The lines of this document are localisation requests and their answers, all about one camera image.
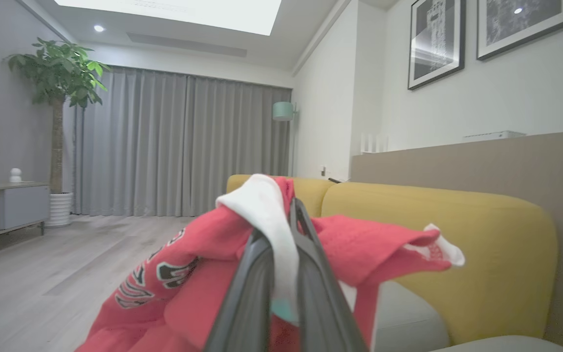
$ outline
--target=mint green lamp shade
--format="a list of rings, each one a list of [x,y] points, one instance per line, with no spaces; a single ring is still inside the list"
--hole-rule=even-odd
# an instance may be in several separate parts
[[[292,121],[295,117],[295,107],[289,102],[279,102],[273,104],[273,120]]]

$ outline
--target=white device on shelf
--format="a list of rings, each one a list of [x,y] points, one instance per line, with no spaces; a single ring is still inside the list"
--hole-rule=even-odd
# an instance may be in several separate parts
[[[514,131],[502,131],[502,132],[492,132],[492,133],[482,133],[473,134],[472,136],[465,136],[462,138],[462,142],[480,142],[482,140],[496,140],[496,139],[506,139],[506,138],[516,138],[526,136],[525,133],[514,132]]]
[[[362,154],[383,153],[388,151],[388,137],[379,134],[362,134],[360,137],[360,152]]]

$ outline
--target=framed picture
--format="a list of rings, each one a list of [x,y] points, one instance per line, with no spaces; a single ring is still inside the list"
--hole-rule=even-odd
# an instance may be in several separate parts
[[[477,58],[485,60],[563,27],[563,0],[478,0]]]
[[[411,5],[408,89],[464,68],[466,0],[418,0]]]

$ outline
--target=white figurine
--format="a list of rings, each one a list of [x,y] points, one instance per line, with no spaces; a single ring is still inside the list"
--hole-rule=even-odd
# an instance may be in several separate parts
[[[10,170],[10,183],[19,183],[19,182],[22,182],[21,170],[16,168]]]

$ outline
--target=ceiling light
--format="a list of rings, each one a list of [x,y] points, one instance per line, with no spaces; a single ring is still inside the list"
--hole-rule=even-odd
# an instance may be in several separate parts
[[[282,0],[56,0],[60,6],[138,14],[270,36]]]

